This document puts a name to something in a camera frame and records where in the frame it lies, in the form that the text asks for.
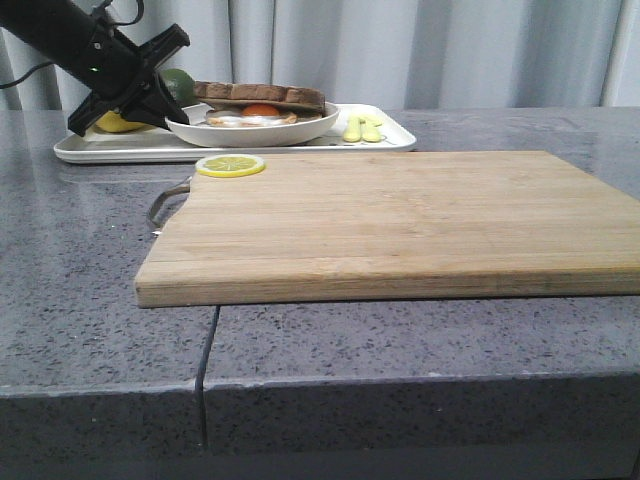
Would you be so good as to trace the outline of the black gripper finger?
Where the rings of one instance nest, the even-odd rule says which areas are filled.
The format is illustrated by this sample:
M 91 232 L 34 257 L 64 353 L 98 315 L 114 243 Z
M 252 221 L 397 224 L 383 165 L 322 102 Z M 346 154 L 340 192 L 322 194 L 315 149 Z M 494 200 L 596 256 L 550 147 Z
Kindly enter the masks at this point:
M 67 127 L 72 133 L 84 137 L 87 130 L 117 104 L 117 97 L 108 98 L 97 92 L 91 92 L 70 114 Z
M 171 95 L 158 68 L 179 49 L 189 45 L 188 34 L 172 24 L 138 47 L 139 68 L 117 103 L 125 120 L 148 125 L 165 125 L 166 120 L 187 123 L 187 115 Z

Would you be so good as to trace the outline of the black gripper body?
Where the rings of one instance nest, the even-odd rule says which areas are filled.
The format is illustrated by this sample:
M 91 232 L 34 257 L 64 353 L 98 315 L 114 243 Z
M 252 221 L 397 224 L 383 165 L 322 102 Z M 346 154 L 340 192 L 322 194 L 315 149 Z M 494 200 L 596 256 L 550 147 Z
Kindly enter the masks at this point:
M 103 100 L 121 95 L 140 69 L 139 47 L 108 15 L 71 20 L 60 34 L 64 41 L 61 67 Z

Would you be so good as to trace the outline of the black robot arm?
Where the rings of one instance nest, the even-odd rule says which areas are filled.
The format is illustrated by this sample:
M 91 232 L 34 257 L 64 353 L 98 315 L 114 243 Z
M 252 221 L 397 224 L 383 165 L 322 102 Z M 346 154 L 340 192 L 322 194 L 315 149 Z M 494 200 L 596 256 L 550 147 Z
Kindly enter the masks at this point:
M 90 89 L 68 119 L 75 134 L 84 135 L 109 111 L 160 128 L 168 120 L 186 123 L 158 68 L 190 44 L 187 33 L 173 24 L 137 45 L 106 8 L 102 3 L 86 13 L 71 1 L 3 1 L 1 26 Z

